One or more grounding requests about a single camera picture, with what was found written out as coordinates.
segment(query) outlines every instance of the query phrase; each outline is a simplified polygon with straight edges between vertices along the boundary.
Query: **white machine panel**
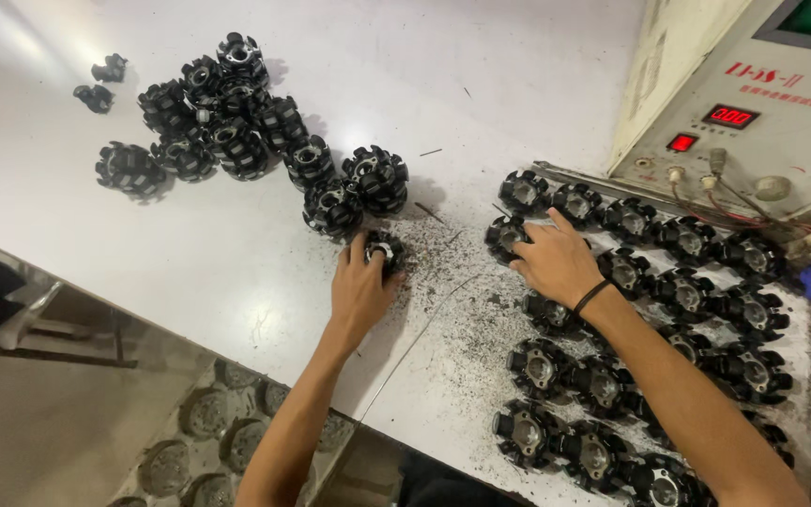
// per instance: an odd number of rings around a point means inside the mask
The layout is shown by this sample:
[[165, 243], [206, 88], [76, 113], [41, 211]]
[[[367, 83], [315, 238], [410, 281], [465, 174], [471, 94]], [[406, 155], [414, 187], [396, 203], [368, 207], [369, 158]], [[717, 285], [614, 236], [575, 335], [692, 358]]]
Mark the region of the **white machine panel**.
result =
[[[808, 48], [754, 38], [771, 34], [766, 27], [799, 3], [750, 4], [610, 177], [670, 197], [668, 169], [681, 166], [682, 199], [710, 206], [699, 179], [710, 172], [710, 150], [725, 148], [724, 179], [736, 190], [756, 198], [776, 218], [810, 210], [811, 37], [791, 38]], [[685, 152], [670, 149], [678, 134], [696, 137]], [[715, 197], [733, 212], [754, 215], [726, 190], [716, 189]]]

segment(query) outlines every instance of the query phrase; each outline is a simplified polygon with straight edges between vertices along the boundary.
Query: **left hand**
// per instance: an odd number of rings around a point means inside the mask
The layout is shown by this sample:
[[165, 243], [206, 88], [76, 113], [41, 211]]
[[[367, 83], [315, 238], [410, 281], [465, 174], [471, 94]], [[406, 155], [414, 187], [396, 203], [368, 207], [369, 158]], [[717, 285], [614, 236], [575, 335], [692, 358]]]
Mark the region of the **left hand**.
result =
[[384, 254], [374, 252], [365, 262], [365, 234], [358, 233], [352, 243], [340, 252], [337, 274], [331, 288], [331, 322], [340, 333], [334, 340], [345, 357], [355, 351], [367, 331], [384, 316], [396, 298], [397, 289], [406, 279], [403, 272], [383, 282]]

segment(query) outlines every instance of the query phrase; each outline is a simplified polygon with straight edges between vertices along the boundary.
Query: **red led display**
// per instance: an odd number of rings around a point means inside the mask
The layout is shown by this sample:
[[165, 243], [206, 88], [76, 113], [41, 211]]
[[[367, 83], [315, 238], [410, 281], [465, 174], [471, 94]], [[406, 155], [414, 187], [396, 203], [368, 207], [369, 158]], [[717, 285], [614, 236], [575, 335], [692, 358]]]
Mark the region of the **red led display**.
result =
[[703, 122], [743, 130], [758, 117], [759, 113], [719, 104], [709, 111], [709, 114], [703, 118]]
[[693, 143], [695, 143], [697, 139], [699, 138], [695, 135], [679, 133], [674, 139], [671, 140], [668, 148], [669, 150], [674, 150], [676, 152], [686, 152], [690, 149], [690, 146], [693, 146]]

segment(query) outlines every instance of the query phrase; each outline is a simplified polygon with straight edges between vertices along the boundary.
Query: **wire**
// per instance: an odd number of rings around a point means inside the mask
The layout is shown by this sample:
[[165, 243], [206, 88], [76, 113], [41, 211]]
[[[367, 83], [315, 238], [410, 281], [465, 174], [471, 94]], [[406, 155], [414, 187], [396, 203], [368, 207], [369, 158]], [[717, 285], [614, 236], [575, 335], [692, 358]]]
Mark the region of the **wire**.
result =
[[746, 197], [744, 194], [741, 194], [737, 190], [731, 188], [731, 186], [725, 183], [725, 181], [721, 177], [718, 178], [718, 184], [721, 185], [722, 187], [725, 187], [726, 190], [734, 194], [734, 196], [737, 197], [739, 200], [746, 203], [747, 206], [755, 209], [756, 212], [764, 216], [766, 220], [772, 220], [772, 217], [769, 216], [769, 214], [766, 213], [764, 209], [762, 209], [758, 204], [753, 202], [750, 198]]
[[424, 327], [421, 329], [421, 331], [418, 332], [418, 335], [415, 336], [414, 340], [412, 340], [411, 344], [409, 344], [405, 352], [403, 352], [403, 354], [400, 355], [396, 365], [393, 366], [393, 369], [390, 370], [390, 373], [387, 375], [387, 378], [384, 379], [384, 382], [381, 383], [380, 387], [377, 388], [377, 391], [374, 393], [374, 396], [371, 397], [371, 401], [368, 402], [367, 407], [365, 407], [365, 411], [361, 414], [361, 419], [359, 419], [358, 421], [359, 425], [361, 425], [361, 421], [365, 421], [367, 412], [371, 410], [371, 407], [374, 405], [374, 401], [377, 399], [377, 396], [380, 394], [381, 391], [384, 390], [385, 387], [387, 387], [387, 382], [389, 382], [390, 378], [393, 377], [393, 374], [397, 372], [400, 364], [402, 364], [403, 360], [406, 359], [408, 353], [412, 351], [412, 347], [414, 347], [414, 344], [418, 343], [418, 340], [421, 339], [421, 337], [424, 335], [424, 331], [427, 331], [427, 329], [431, 327], [431, 323], [434, 322], [434, 318], [436, 318], [437, 314], [440, 313], [440, 309], [446, 305], [446, 302], [450, 300], [453, 294], [456, 294], [459, 291], [459, 289], [465, 287], [468, 282], [471, 282], [472, 280], [478, 278], [480, 275], [481, 273], [476, 273], [474, 275], [469, 276], [465, 282], [461, 282], [455, 289], [450, 291], [450, 293], [446, 295], [444, 300], [440, 301], [440, 304], [438, 304], [437, 307], [434, 308], [434, 313], [431, 314], [431, 318], [427, 319], [427, 322], [424, 323]]
[[722, 205], [718, 204], [718, 201], [715, 199], [715, 196], [713, 195], [712, 190], [706, 190], [705, 194], [709, 198], [709, 202], [712, 203], [712, 206], [714, 206], [715, 209], [720, 211], [722, 213], [722, 215], [725, 215], [725, 216], [727, 216], [729, 218], [732, 218], [734, 220], [740, 220], [740, 221], [747, 222], [747, 223], [750, 223], [750, 224], [758, 224], [758, 225], [760, 225], [760, 227], [767, 227], [767, 226], [769, 226], [771, 224], [787, 225], [787, 226], [797, 228], [797, 229], [805, 232], [807, 235], [811, 234], [811, 225], [808, 225], [808, 224], [803, 224], [803, 223], [800, 223], [800, 222], [793, 222], [793, 221], [780, 222], [780, 221], [777, 221], [777, 220], [764, 219], [764, 218], [763, 219], [749, 218], [749, 216], [743, 216], [743, 215], [738, 215], [736, 213], [731, 213], [727, 209], [722, 207]]
[[676, 182], [671, 183], [671, 193], [674, 194], [675, 201], [677, 201], [678, 204], [681, 205], [681, 207], [684, 209], [684, 211], [689, 213], [693, 218], [696, 218], [700, 222], [703, 222], [704, 224], [715, 225], [716, 227], [724, 227], [726, 229], [734, 229], [734, 228], [754, 229], [754, 228], [761, 228], [761, 227], [765, 226], [765, 225], [724, 224], [724, 223], [721, 223], [721, 222], [715, 222], [714, 220], [710, 220], [710, 219], [704, 217], [703, 215], [700, 215], [700, 214], [696, 213], [695, 211], [693, 211], [690, 208], [690, 206], [688, 205], [688, 203], [681, 199], [681, 196], [678, 195], [678, 183], [676, 183]]
[[752, 224], [761, 224], [764, 223], [765, 220], [758, 220], [756, 218], [749, 218], [748, 216], [738, 215], [735, 213], [729, 212], [727, 209], [722, 207], [722, 205], [718, 204], [718, 201], [715, 200], [715, 196], [712, 195], [712, 190], [706, 190], [705, 195], [709, 198], [709, 202], [712, 203], [712, 206], [715, 207], [718, 211], [729, 218], [733, 218], [734, 220], [741, 220], [743, 222], [750, 222]]

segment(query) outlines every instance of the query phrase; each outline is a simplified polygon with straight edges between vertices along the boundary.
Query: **digital display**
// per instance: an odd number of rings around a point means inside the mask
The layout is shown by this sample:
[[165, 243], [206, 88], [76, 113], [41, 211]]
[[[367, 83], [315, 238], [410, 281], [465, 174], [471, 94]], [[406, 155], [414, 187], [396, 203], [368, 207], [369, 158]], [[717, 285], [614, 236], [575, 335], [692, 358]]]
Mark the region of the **digital display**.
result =
[[759, 113], [754, 111], [719, 104], [712, 108], [712, 111], [709, 111], [709, 114], [703, 118], [703, 122], [743, 130], [758, 117]]

